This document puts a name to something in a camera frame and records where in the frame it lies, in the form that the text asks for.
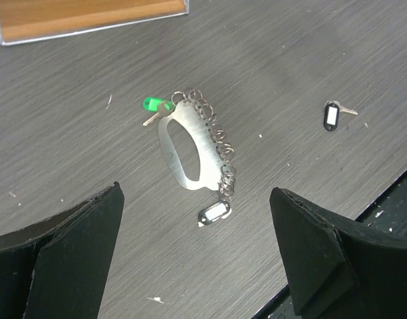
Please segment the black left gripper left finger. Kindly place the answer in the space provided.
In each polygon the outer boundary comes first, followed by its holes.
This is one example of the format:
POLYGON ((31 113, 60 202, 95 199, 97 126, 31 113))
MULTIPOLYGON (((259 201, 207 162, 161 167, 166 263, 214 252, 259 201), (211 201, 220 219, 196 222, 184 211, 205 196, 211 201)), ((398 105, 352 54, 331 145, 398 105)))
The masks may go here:
POLYGON ((0 236, 0 318, 97 318, 124 208, 118 182, 0 236))

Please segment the key with black tag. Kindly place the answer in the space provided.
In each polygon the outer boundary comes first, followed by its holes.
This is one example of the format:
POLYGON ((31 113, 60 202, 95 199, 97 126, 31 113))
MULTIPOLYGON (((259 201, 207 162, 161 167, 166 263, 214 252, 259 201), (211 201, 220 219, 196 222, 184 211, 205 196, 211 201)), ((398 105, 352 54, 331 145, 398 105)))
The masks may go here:
POLYGON ((323 122, 323 126, 326 131, 333 132, 337 129, 340 113, 350 114, 353 116, 358 115, 357 111, 345 108, 338 101, 328 100, 325 103, 325 115, 323 122))

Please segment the key with green tag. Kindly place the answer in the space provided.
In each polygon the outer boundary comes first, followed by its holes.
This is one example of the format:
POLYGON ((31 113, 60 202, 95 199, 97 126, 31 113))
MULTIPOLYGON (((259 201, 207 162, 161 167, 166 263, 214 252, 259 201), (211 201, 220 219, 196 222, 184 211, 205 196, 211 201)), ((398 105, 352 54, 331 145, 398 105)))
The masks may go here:
POLYGON ((143 126, 148 126, 158 118, 170 115, 175 108, 171 102, 156 97, 147 97, 144 99, 142 104, 145 110, 154 113, 143 123, 143 126))

